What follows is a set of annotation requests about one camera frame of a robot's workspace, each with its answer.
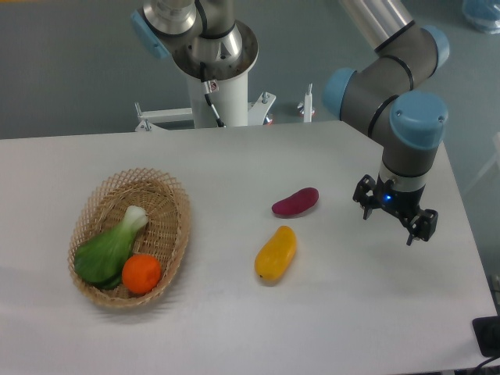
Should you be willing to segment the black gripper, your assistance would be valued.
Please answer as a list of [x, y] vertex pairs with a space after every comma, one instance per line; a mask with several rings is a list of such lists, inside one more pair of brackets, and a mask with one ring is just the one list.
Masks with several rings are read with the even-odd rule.
[[438, 212], [421, 209], [420, 199], [426, 186], [426, 175], [403, 177], [393, 173], [379, 173], [377, 182], [365, 175], [357, 183], [353, 201], [360, 204], [363, 219], [368, 220], [374, 209], [402, 220], [409, 232], [406, 244], [429, 241], [436, 231]]

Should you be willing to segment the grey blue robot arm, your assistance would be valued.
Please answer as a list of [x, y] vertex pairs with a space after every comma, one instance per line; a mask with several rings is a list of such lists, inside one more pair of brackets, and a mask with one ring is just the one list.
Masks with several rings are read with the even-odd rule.
[[[353, 195], [364, 216], [382, 209], [409, 240], [428, 241], [438, 213], [420, 199], [445, 133], [448, 109], [418, 86], [448, 59], [449, 43], [435, 27], [420, 27], [399, 1], [345, 1], [343, 7], [377, 54], [362, 71], [343, 68], [327, 81], [322, 100], [340, 121], [383, 149], [377, 177], [363, 177]], [[156, 58], [172, 58], [187, 78], [197, 128], [260, 125], [248, 102], [248, 72], [259, 46], [234, 15], [231, 1], [146, 1], [132, 26]]]

